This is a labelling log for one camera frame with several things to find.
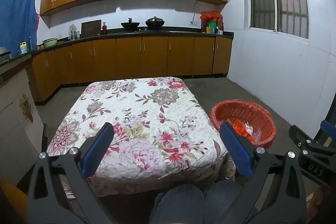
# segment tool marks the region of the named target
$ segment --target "blue curtain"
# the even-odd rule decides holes
[[[37,13],[35,0],[0,0],[0,47],[11,55],[20,54],[20,42],[37,43]]]

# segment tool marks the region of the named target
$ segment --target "black pot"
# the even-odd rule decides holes
[[[125,31],[137,31],[137,27],[140,22],[132,22],[132,18],[128,18],[128,22],[121,23],[121,26],[125,28]]]
[[[146,25],[150,30],[160,30],[163,24],[165,24],[163,19],[157,17],[150,18],[146,21]]]

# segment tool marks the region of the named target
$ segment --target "window frame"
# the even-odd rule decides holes
[[[309,21],[309,6],[308,6],[308,0],[306,0],[307,3],[307,13],[308,13],[308,38],[309,38],[309,30],[310,30],[310,21]],[[262,32],[268,32],[268,33],[278,33],[278,34],[283,34],[283,35],[290,35],[290,37],[296,37],[299,39],[303,39],[304,41],[307,41],[308,38],[304,38],[298,35],[294,35],[294,34],[289,34],[289,33],[284,33],[284,32],[280,32],[278,31],[278,0],[274,0],[274,30],[269,30],[269,29],[263,29],[263,28],[257,28],[257,27],[252,27],[251,26],[251,20],[252,20],[252,12],[253,12],[253,7],[252,7],[252,0],[248,0],[248,29],[250,30],[255,30],[255,31],[262,31]]]

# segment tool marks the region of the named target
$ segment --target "green bowl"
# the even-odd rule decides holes
[[[56,45],[57,38],[49,38],[49,39],[43,40],[42,43],[46,48],[48,48],[48,47]]]

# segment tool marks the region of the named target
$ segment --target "person's leg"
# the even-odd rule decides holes
[[[243,187],[232,180],[222,180],[215,183],[207,192],[204,204],[204,224],[216,224]],[[250,216],[258,213],[256,208]]]
[[[191,184],[159,194],[155,199],[150,224],[203,224],[204,195]]]

